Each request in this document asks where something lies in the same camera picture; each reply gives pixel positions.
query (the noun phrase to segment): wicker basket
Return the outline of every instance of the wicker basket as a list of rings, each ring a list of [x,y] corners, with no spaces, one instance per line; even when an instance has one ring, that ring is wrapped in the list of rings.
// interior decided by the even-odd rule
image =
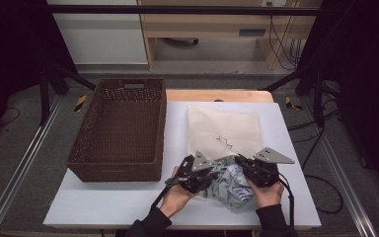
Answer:
[[[83,182],[159,181],[165,116],[163,79],[101,79],[67,167]]]

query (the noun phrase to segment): human hand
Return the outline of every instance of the human hand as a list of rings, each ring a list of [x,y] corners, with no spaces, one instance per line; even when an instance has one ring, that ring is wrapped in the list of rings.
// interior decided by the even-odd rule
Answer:
[[[258,188],[252,181],[247,179],[249,186],[255,193],[255,198],[259,207],[275,205],[281,203],[281,196],[284,192],[284,186],[280,182],[276,182],[268,188]]]
[[[172,177],[178,172],[178,166],[174,168]],[[171,218],[178,211],[182,210],[186,206],[187,202],[197,196],[197,194],[192,194],[184,190],[181,185],[172,186],[168,192],[163,197],[163,202],[160,210],[168,217]]]

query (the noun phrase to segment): white table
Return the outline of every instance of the white table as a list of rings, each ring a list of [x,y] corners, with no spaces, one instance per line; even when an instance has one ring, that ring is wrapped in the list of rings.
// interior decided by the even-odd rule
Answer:
[[[173,168],[179,166],[187,151],[188,105],[198,105],[230,112],[258,113],[263,146],[292,158],[295,164],[278,164],[295,198],[295,227],[321,226],[310,191],[304,179],[281,111],[276,103],[168,102],[165,124],[165,147],[160,182],[83,183],[67,170],[43,224],[55,228],[127,228],[135,219],[144,218],[150,205],[164,189]],[[287,191],[282,208],[288,223]],[[232,212],[216,199],[194,197],[172,217],[171,229],[258,229],[260,222],[251,201]]]

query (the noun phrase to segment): black sleeve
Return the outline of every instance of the black sleeve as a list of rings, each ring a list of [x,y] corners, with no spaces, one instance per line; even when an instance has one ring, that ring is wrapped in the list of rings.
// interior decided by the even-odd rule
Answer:
[[[257,209],[263,231],[261,237],[297,237],[293,226],[285,223],[281,204],[270,205]]]
[[[125,237],[159,237],[171,224],[171,220],[159,208],[155,208],[143,220],[135,220],[125,233]]]

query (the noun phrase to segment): gray floor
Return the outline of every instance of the gray floor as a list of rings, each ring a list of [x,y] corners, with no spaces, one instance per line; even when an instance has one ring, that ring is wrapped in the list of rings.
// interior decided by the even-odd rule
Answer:
[[[121,74],[112,66],[85,65],[79,68],[84,77],[94,82],[102,77],[162,76],[166,78],[168,88],[256,90],[290,72],[280,67],[273,71],[267,70],[264,59],[253,53],[258,51],[255,41],[250,39],[200,39],[198,45],[160,40],[155,67],[152,71],[132,65],[121,66],[121,69],[125,69]],[[71,89],[67,96],[63,96],[60,111],[2,219],[0,234],[4,231],[26,231],[99,235],[99,230],[57,230],[42,225],[49,203],[54,198],[66,170],[64,161],[85,112],[85,108],[81,112],[73,112],[76,102],[83,94],[92,96],[91,92],[83,86],[70,79],[68,83]],[[293,93],[296,83],[297,81],[288,83],[272,93],[274,100],[280,104],[287,127],[310,120],[307,110],[297,111],[285,106],[286,97],[291,98],[293,105],[301,105],[305,109],[310,106],[309,96],[297,98]],[[20,114],[14,121],[0,126],[0,197],[38,130],[40,120],[38,87],[14,94],[8,107],[16,108]],[[336,110],[337,106],[334,102],[328,102],[326,108],[325,114]],[[11,121],[17,114],[16,110],[8,110],[2,118],[2,123]],[[313,137],[316,133],[316,127],[313,125],[290,131],[301,162],[304,161],[316,138],[303,142],[300,140]],[[376,235],[379,236],[379,176],[377,172],[361,167],[359,155],[339,115],[327,118],[323,139],[329,142],[337,160],[340,161],[359,203]],[[304,173],[324,178],[340,188],[337,174],[334,174],[330,165],[331,158],[325,150],[328,147],[323,141],[312,153]],[[307,181],[319,208],[334,210],[339,206],[340,200],[329,186],[313,179],[307,179]],[[322,227],[301,231],[301,236],[375,236],[360,233],[360,228],[357,228],[357,222],[353,218],[355,216],[353,206],[349,206],[348,201],[340,213],[326,214],[319,211],[319,215]],[[106,233],[110,234],[113,231],[107,230]]]

